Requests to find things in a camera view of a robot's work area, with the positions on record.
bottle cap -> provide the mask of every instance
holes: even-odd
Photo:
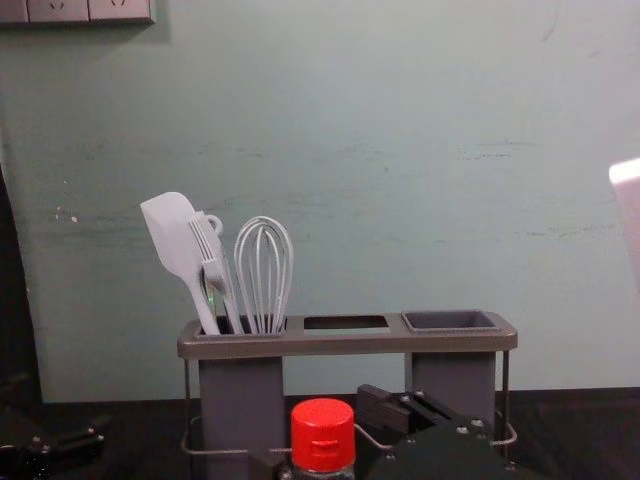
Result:
[[[356,458],[353,409],[340,400],[315,398],[291,412],[291,457],[298,468],[335,472]]]

light green wall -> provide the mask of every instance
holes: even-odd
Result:
[[[485,308],[520,331],[516,388],[638,385],[607,181],[640,152],[637,2],[191,0],[158,16],[0,32],[47,400],[180,396],[194,310],[138,208],[167,190],[221,216],[227,248],[254,214],[285,223],[291,313]],[[287,371],[290,393],[402,385],[397,357]]]

plastic bottle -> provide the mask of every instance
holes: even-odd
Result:
[[[354,480],[353,409],[340,400],[315,398],[291,412],[295,480]]]

utensil holder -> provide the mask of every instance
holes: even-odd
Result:
[[[384,333],[380,327],[386,327]],[[368,328],[376,333],[366,333]],[[318,329],[349,333],[307,333]],[[206,458],[207,480],[246,480],[248,450],[286,450],[282,357],[298,355],[404,353],[406,390],[424,390],[459,413],[492,424],[495,356],[503,352],[504,432],[508,352],[517,343],[515,328],[480,310],[291,316],[279,335],[207,336],[194,321],[178,339],[188,419],[183,449]],[[190,442],[188,373],[194,360],[199,366],[203,452],[194,452]]]

white whisk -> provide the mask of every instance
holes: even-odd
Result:
[[[280,332],[293,276],[293,243],[289,233],[272,218],[254,217],[238,233],[233,259],[251,333]],[[250,288],[246,282],[247,268]]]

